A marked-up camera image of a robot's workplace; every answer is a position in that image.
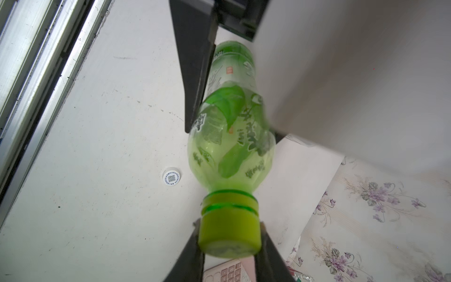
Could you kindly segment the green bottle cap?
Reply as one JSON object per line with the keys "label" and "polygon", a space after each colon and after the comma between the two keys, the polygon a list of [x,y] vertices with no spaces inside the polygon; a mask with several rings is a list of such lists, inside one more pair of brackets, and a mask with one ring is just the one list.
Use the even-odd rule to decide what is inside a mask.
{"label": "green bottle cap", "polygon": [[241,208],[210,210],[201,218],[198,245],[203,253],[218,258],[256,255],[262,247],[260,219]]}

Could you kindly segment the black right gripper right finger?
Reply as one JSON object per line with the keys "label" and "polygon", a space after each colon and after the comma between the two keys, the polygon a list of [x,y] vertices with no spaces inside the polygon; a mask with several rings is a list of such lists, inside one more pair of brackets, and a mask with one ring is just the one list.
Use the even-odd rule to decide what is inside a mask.
{"label": "black right gripper right finger", "polygon": [[260,230],[262,246],[261,250],[254,256],[256,281],[295,282],[263,222],[260,222]]}

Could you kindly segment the white bottle cap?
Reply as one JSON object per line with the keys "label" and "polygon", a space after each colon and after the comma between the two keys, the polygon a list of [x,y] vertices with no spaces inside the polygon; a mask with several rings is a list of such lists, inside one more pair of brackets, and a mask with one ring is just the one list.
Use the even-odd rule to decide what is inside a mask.
{"label": "white bottle cap", "polygon": [[166,186],[175,186],[180,182],[181,172],[177,168],[167,168],[162,174],[162,181]]}

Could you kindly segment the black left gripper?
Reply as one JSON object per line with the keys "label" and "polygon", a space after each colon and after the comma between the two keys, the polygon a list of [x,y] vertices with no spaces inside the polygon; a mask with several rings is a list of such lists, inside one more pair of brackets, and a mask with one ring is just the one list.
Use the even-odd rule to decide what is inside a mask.
{"label": "black left gripper", "polygon": [[252,42],[269,2],[269,0],[169,2],[184,86],[186,133],[190,132],[204,97],[218,24],[223,29]]}

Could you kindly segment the green plastic bottle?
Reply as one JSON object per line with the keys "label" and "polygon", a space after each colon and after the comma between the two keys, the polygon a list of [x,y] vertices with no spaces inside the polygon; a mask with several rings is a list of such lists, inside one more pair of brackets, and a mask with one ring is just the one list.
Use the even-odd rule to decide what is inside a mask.
{"label": "green plastic bottle", "polygon": [[269,174],[276,137],[257,93],[251,51],[237,41],[216,46],[207,97],[189,133],[189,165],[209,192],[253,196]]}

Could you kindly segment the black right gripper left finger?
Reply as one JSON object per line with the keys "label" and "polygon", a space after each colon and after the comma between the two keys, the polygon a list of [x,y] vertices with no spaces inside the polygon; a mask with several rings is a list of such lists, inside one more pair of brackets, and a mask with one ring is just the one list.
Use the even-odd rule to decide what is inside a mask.
{"label": "black right gripper left finger", "polygon": [[201,218],[194,223],[184,249],[164,282],[202,282],[205,254],[198,245]]}

